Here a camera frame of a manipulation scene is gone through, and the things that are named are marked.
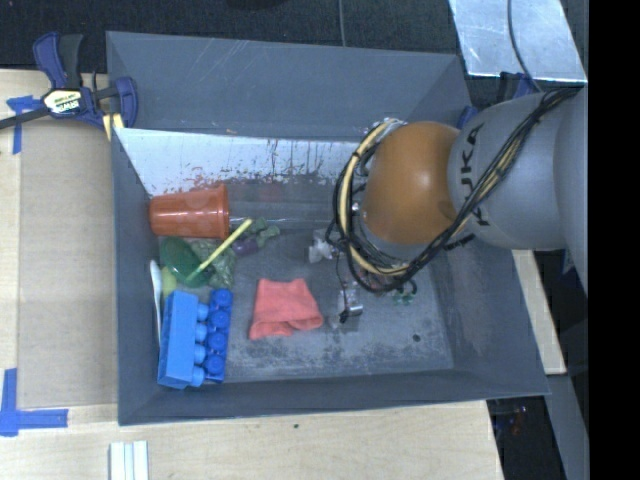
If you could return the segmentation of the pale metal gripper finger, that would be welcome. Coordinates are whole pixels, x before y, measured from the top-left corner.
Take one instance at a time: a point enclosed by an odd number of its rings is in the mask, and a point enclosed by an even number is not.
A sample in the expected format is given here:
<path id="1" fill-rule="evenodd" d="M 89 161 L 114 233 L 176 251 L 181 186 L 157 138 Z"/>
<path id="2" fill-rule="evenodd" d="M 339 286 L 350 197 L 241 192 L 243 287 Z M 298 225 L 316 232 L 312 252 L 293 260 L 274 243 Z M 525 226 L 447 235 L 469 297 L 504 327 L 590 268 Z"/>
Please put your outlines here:
<path id="1" fill-rule="evenodd" d="M 356 288 L 342 288 L 336 296 L 336 307 L 330 313 L 328 325 L 333 331 L 357 331 L 364 306 Z"/>
<path id="2" fill-rule="evenodd" d="M 339 257 L 339 234 L 327 229 L 316 229 L 312 234 L 312 243 L 308 247 L 308 261 L 311 264 L 323 260 L 335 260 Z"/>

